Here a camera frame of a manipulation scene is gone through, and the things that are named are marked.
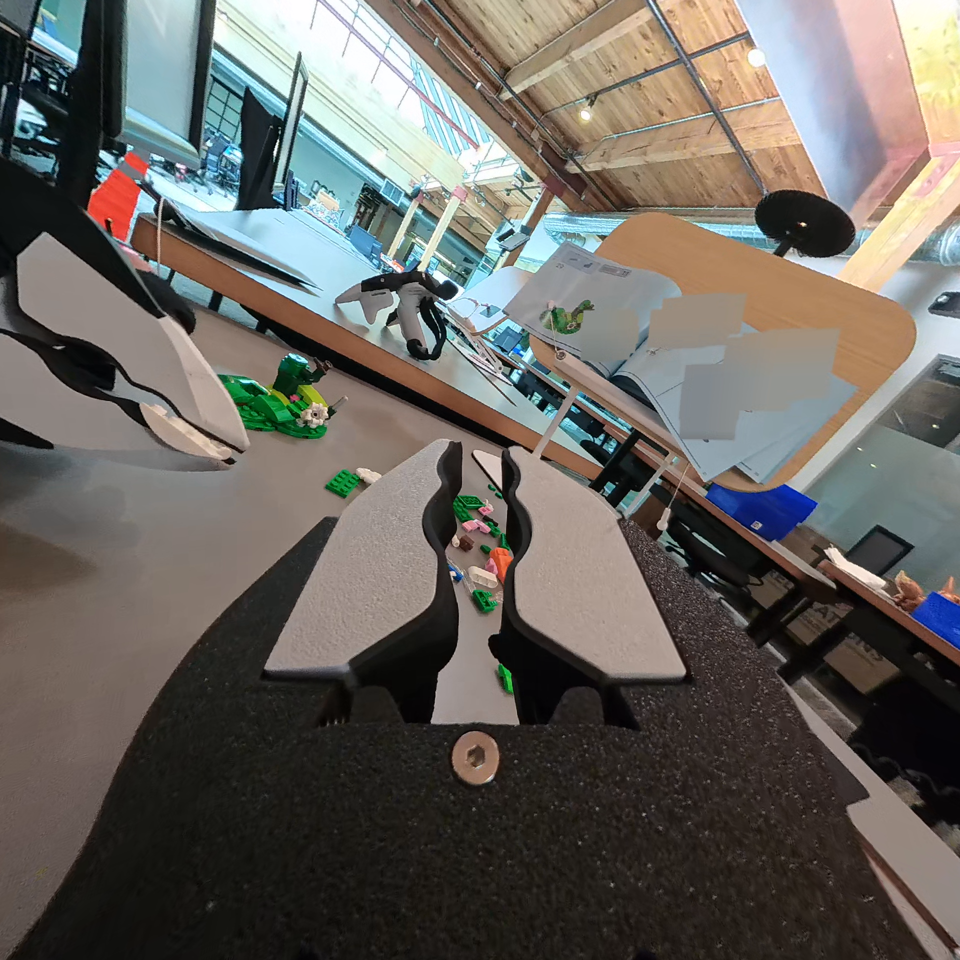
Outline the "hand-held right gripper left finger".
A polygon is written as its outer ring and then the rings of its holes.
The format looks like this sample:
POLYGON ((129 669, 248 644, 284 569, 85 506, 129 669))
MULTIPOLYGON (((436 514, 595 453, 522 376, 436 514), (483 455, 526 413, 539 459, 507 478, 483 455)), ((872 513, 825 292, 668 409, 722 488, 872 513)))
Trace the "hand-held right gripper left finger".
POLYGON ((264 664, 268 679, 383 688, 406 722, 431 723, 459 636, 447 548, 462 467, 462 443, 435 440, 343 510, 264 664))

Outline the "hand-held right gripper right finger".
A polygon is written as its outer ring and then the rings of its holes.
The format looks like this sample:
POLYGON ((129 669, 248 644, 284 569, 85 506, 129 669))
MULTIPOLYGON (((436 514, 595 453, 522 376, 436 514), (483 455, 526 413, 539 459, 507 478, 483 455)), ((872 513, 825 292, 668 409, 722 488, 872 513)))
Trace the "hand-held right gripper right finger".
POLYGON ((626 690, 688 681, 618 512, 515 446, 501 457, 511 561, 490 651, 510 672, 518 720, 546 725, 565 695, 592 690, 602 722, 635 725, 626 690))

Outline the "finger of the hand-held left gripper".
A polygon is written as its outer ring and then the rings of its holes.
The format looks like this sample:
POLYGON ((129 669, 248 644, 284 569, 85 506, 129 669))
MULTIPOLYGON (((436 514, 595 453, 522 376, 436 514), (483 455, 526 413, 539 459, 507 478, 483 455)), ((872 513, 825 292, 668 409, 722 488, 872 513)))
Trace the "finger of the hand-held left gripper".
POLYGON ((175 472, 211 472, 234 463, 181 453, 146 426, 138 402, 75 390, 56 376, 42 355, 2 334, 2 421, 55 449, 129 466, 175 472))
MULTIPOLYGON (((90 397, 158 404, 234 455, 250 446, 234 402, 186 330, 148 313, 46 233, 2 279, 2 334, 90 397)), ((54 449, 10 426, 14 443, 54 449)))

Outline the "white half-round lego plate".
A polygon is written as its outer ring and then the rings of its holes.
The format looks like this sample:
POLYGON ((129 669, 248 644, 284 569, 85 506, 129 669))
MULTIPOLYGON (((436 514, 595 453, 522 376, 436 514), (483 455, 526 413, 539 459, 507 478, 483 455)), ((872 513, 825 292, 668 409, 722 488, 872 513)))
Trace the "white half-round lego plate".
POLYGON ((150 432, 167 447, 194 457, 225 462, 234 457, 234 450, 211 439, 159 404, 140 403, 139 412, 150 432))

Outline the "scattered green pink lego pieces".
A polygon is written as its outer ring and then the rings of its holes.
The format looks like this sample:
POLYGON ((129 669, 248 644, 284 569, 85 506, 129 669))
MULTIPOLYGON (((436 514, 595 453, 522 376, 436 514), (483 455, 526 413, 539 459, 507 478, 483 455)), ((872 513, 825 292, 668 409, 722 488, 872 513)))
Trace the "scattered green pink lego pieces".
POLYGON ((499 633, 504 610, 502 574, 513 554, 491 486, 480 495, 456 494, 452 502, 453 534, 445 546, 450 580, 459 604, 459 645, 453 664, 458 676, 476 680, 480 692, 511 702, 514 685, 509 668, 491 652, 490 637, 499 633))

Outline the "green lego plant model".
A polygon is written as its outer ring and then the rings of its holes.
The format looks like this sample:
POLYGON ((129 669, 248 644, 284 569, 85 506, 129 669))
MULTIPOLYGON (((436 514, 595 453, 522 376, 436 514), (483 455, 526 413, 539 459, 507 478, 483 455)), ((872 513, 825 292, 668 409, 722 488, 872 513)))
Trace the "green lego plant model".
POLYGON ((218 378, 247 430, 315 440, 326 435, 330 420, 348 401, 342 396, 327 402, 317 389, 331 369, 328 361, 291 352, 280 360, 269 386, 243 375, 220 373, 218 378))

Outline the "lego instruction booklet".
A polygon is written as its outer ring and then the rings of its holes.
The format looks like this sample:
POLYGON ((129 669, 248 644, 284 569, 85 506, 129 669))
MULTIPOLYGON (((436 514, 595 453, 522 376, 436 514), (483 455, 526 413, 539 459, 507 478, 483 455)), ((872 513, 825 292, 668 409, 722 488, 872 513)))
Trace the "lego instruction booklet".
POLYGON ((562 244, 504 308, 598 401, 650 417, 705 481, 776 471, 856 393, 835 328, 760 331, 746 293, 682 294, 669 277, 562 244))

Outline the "orange red chair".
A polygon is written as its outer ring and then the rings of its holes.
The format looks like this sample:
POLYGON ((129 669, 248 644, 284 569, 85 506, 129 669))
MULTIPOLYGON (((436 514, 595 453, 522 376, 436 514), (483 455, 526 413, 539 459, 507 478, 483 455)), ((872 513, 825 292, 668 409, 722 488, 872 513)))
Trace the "orange red chair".
POLYGON ((129 239, 148 169, 146 159, 128 150, 90 195, 88 215, 118 241, 129 239))

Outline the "dark flat board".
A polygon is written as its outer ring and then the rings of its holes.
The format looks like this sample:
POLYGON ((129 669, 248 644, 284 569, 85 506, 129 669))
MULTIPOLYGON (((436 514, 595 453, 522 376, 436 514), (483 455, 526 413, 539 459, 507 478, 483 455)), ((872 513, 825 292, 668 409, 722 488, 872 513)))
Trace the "dark flat board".
POLYGON ((162 222, 190 234, 198 246, 211 253, 287 282, 323 289, 312 259, 320 250, 319 234, 292 213, 278 209, 204 211, 167 199, 155 210, 162 222))

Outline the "computer monitor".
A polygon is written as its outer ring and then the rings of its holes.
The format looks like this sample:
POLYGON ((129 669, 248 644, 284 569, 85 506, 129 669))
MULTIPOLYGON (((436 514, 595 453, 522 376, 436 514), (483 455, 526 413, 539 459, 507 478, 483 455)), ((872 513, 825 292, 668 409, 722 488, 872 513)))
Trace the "computer monitor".
POLYGON ((201 166, 215 1, 126 1, 125 115, 119 141, 201 166))
POLYGON ((249 87, 241 108, 242 154, 235 210, 293 210, 297 184, 291 161, 299 132, 309 73, 302 52, 294 62, 284 116, 273 114, 249 87))

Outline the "blue storage bin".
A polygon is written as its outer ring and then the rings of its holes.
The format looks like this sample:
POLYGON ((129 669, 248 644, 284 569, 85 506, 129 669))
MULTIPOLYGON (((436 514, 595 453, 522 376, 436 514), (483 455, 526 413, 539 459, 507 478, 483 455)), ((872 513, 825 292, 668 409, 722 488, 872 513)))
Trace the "blue storage bin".
POLYGON ((712 484, 705 498, 767 542, 779 542, 805 523, 818 503, 787 485, 747 492, 712 484))
POLYGON ((946 643, 959 649, 959 614, 957 602, 946 594, 934 591, 916 607, 912 617, 946 643))

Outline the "grey desk with wooden edge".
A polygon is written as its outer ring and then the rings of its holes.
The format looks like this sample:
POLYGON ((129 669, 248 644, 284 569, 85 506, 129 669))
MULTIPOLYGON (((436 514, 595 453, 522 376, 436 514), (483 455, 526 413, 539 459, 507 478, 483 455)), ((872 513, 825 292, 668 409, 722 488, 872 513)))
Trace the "grey desk with wooden edge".
POLYGON ((422 407, 437 408, 448 420, 470 424, 482 435, 533 450, 551 419, 511 383, 486 375, 457 344, 448 344, 435 362, 409 356, 396 327, 383 318, 369 325, 360 306, 335 304, 335 298, 373 273, 347 242, 305 215, 280 211, 223 214, 240 220, 256 242, 280 263, 310 279, 298 284, 234 258, 234 251, 210 250, 201 237, 166 220, 158 234, 155 216, 142 213, 130 242, 178 277, 222 297, 226 314, 258 332, 270 332, 283 344, 305 346, 308 354, 332 360, 357 378, 379 379, 384 389, 422 407))

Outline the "spare hand-held gripper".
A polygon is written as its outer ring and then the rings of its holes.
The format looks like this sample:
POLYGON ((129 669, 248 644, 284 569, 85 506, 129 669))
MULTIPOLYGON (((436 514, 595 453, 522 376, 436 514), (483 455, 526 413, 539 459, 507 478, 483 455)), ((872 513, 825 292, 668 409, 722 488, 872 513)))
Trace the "spare hand-held gripper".
POLYGON ((447 321, 437 305, 458 297, 459 288, 453 281, 438 281, 422 270, 410 270, 365 279, 339 294, 334 304, 359 304, 369 326, 390 308, 386 326, 399 326, 408 354, 417 361, 434 362, 448 341, 447 321))

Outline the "black round stand knob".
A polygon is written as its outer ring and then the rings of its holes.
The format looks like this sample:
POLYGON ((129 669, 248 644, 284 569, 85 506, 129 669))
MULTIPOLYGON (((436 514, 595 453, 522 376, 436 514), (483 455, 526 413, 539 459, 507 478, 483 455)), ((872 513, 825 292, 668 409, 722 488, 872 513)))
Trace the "black round stand knob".
POLYGON ((768 193, 756 205, 753 216, 762 234, 776 243, 774 255, 779 258, 790 251, 808 258, 838 257, 857 238, 853 221, 841 207, 806 191, 768 193))

